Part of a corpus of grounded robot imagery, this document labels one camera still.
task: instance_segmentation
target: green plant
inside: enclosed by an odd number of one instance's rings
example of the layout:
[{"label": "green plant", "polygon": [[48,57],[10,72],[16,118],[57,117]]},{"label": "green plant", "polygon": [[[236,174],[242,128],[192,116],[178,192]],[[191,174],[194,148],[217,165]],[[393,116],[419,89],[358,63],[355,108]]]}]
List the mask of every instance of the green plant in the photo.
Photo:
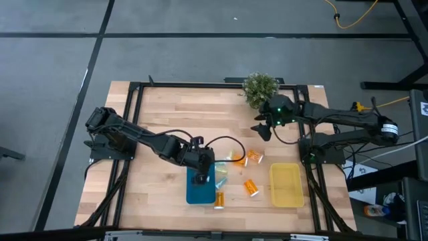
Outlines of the green plant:
[{"label": "green plant", "polygon": [[244,93],[240,96],[247,98],[250,107],[258,109],[263,102],[278,92],[278,81],[267,74],[253,73],[243,81]]}]

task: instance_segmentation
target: wooden tabletop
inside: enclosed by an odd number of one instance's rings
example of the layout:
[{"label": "wooden tabletop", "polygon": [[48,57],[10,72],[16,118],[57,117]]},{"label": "wooden tabletop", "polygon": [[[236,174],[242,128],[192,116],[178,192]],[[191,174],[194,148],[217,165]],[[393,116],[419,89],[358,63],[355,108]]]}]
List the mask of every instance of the wooden tabletop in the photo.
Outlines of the wooden tabletop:
[{"label": "wooden tabletop", "polygon": [[[129,82],[112,82],[106,106],[123,113]],[[323,86],[308,86],[310,101],[327,105]],[[245,99],[237,94],[240,89],[224,88],[144,88],[138,125],[158,133],[169,129],[183,129],[193,136],[201,135],[205,142],[221,135],[239,139],[247,150],[263,152],[260,164],[249,162],[246,168],[227,164],[228,181],[222,187],[225,196],[224,210],[214,210],[213,204],[189,205],[186,202],[186,168],[171,165],[159,159],[148,147],[141,144],[130,164],[128,182],[120,218],[121,228],[162,230],[223,230],[258,232],[313,232],[308,182],[300,164],[297,145],[284,145],[275,137],[269,142],[249,128],[258,122],[253,118],[256,110],[250,109]],[[291,90],[281,90],[289,96]],[[132,116],[136,96],[131,106]],[[317,132],[333,133],[332,125],[321,124]],[[299,138],[298,124],[277,128],[285,141]],[[222,159],[239,145],[224,139],[212,144],[216,159]],[[297,163],[304,193],[304,207],[276,208],[271,203],[269,170],[273,163]],[[100,204],[106,194],[112,161],[105,160],[90,168],[75,224],[81,224]],[[328,197],[336,211],[353,229],[356,229],[348,190],[343,173],[334,165],[323,165]],[[249,197],[243,183],[252,179],[260,192]],[[108,224],[116,200],[110,207]],[[318,211],[323,229],[326,229],[322,204]]]}]

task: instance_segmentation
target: yellow plastic tray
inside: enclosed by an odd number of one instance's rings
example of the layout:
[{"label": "yellow plastic tray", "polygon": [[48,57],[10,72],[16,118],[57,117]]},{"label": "yellow plastic tray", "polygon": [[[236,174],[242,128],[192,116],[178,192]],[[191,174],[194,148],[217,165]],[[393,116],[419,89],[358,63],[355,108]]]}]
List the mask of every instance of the yellow plastic tray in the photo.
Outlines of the yellow plastic tray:
[{"label": "yellow plastic tray", "polygon": [[299,166],[295,163],[274,163],[270,167],[272,204],[279,208],[300,208],[304,205]]}]

